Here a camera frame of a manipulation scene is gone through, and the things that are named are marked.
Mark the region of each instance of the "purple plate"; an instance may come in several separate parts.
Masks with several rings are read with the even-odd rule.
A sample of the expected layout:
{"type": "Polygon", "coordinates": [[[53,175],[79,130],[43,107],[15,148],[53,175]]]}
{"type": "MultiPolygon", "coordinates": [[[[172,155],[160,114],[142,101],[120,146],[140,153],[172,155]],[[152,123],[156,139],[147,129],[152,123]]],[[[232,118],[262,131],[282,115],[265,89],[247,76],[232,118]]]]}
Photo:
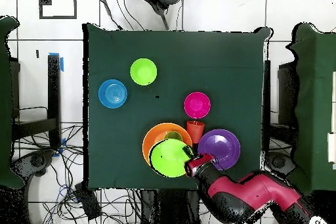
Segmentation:
{"type": "Polygon", "coordinates": [[[237,162],[240,144],[233,133],[225,129],[214,129],[199,140],[198,153],[212,154],[216,158],[215,167],[218,170],[224,170],[237,162]]]}

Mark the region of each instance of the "magenta bowl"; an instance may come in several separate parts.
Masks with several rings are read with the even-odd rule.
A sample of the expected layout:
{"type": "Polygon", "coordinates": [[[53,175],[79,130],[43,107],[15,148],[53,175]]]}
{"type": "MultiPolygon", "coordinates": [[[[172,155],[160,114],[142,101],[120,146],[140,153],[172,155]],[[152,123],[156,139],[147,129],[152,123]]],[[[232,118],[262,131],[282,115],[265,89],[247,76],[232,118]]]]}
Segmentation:
{"type": "Polygon", "coordinates": [[[210,111],[210,106],[209,97],[200,92],[189,94],[184,101],[184,110],[193,119],[205,117],[210,111]]]}

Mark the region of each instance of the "white tile floor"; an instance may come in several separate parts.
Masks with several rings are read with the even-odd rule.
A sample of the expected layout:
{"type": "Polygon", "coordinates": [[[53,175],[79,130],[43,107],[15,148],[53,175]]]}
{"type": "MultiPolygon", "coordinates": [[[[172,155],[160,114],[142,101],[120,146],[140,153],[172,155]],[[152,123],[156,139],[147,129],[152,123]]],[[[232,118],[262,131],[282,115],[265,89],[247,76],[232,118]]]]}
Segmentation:
{"type": "MultiPolygon", "coordinates": [[[[125,29],[131,30],[124,19],[116,0],[107,0],[113,18],[125,29]]],[[[274,30],[270,40],[269,58],[271,60],[271,109],[278,111],[278,66],[294,60],[293,55],[285,48],[291,41],[291,31],[299,22],[311,22],[325,32],[335,31],[336,0],[184,0],[184,9],[180,9],[181,1],[169,7],[167,21],[171,30],[182,29],[186,31],[239,31],[251,32],[258,27],[268,26],[274,30]]],[[[126,15],[135,30],[140,26],[125,11],[124,1],[118,0],[121,10],[126,15]]],[[[165,30],[161,18],[154,13],[151,6],[142,0],[125,0],[128,11],[142,24],[145,29],[165,30]]],[[[73,15],[72,0],[52,0],[51,6],[44,6],[46,15],[73,15]]],[[[81,24],[90,22],[115,30],[115,24],[106,14],[104,5],[99,0],[77,0],[77,19],[45,20],[39,19],[38,0],[0,0],[0,16],[9,15],[16,17],[20,23],[17,30],[8,36],[10,54],[18,57],[21,63],[20,72],[20,107],[46,106],[47,105],[47,63],[48,53],[60,53],[64,57],[64,71],[61,72],[61,99],[62,99],[62,127],[71,125],[81,126],[82,123],[82,28],[81,24]]],[[[20,118],[36,120],[45,118],[45,110],[22,111],[20,118]]],[[[272,113],[272,122],[278,122],[277,113],[272,113]]],[[[22,156],[29,150],[23,148],[27,145],[21,139],[20,151],[16,151],[14,158],[22,156]]],[[[71,145],[82,146],[82,132],[80,131],[71,139],[71,145]]],[[[81,164],[82,156],[75,159],[81,164]]],[[[60,157],[54,157],[52,162],[58,172],[58,180],[65,182],[64,164],[60,157]]],[[[83,178],[83,166],[72,164],[74,182],[83,178]]],[[[52,208],[59,192],[56,174],[51,167],[47,173],[31,182],[29,202],[31,222],[42,224],[47,211],[43,203],[52,208]]],[[[127,195],[126,190],[109,189],[97,192],[98,200],[104,207],[103,211],[110,214],[124,214],[124,198],[114,204],[108,201],[127,195]]],[[[209,220],[209,214],[201,216],[203,224],[220,224],[214,217],[209,220]]],[[[117,224],[117,221],[102,216],[97,219],[98,224],[117,224]]],[[[79,219],[78,224],[88,224],[87,218],[79,219]]],[[[262,219],[255,224],[273,224],[272,213],[268,210],[262,219]]],[[[62,221],[61,224],[74,224],[73,221],[62,221]]]]}

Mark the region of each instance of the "orange bowl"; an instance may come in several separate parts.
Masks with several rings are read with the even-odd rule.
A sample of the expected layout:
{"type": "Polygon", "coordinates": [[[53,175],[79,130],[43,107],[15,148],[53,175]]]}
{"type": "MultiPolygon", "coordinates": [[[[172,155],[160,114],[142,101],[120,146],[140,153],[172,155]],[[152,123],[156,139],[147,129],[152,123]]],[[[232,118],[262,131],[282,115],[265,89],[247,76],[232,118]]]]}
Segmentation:
{"type": "Polygon", "coordinates": [[[183,127],[175,123],[160,123],[147,132],[146,136],[144,137],[144,141],[142,142],[142,154],[144,155],[144,159],[148,165],[148,154],[150,153],[151,147],[157,142],[164,140],[166,134],[171,131],[180,133],[183,142],[189,146],[192,146],[192,139],[183,127]]]}

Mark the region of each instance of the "dark green tablecloth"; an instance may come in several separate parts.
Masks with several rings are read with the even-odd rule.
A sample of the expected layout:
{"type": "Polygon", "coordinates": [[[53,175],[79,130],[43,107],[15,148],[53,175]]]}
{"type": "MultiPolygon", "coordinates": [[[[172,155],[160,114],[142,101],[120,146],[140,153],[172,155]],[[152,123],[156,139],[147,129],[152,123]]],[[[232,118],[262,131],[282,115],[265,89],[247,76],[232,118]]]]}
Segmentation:
{"type": "Polygon", "coordinates": [[[295,108],[299,136],[294,161],[298,168],[289,180],[303,192],[336,190],[336,170],[327,158],[331,132],[333,72],[336,71],[336,34],[314,30],[308,23],[296,27],[295,42],[300,87],[295,108]]]}
{"type": "Polygon", "coordinates": [[[10,169],[12,160],[12,83],[9,67],[7,37],[18,27],[18,22],[8,16],[0,16],[0,185],[19,189],[23,180],[10,169]]]}
{"type": "Polygon", "coordinates": [[[256,33],[104,31],[87,24],[89,33],[89,187],[195,189],[185,176],[156,174],[142,156],[142,140],[158,123],[186,127],[184,99],[193,91],[209,96],[211,110],[202,119],[205,132],[223,128],[240,141],[233,179],[259,168],[263,43],[270,29],[256,33]],[[139,86],[131,64],[149,58],[157,78],[139,86]],[[128,97],[116,109],[104,107],[98,89],[117,79],[128,97]]]}

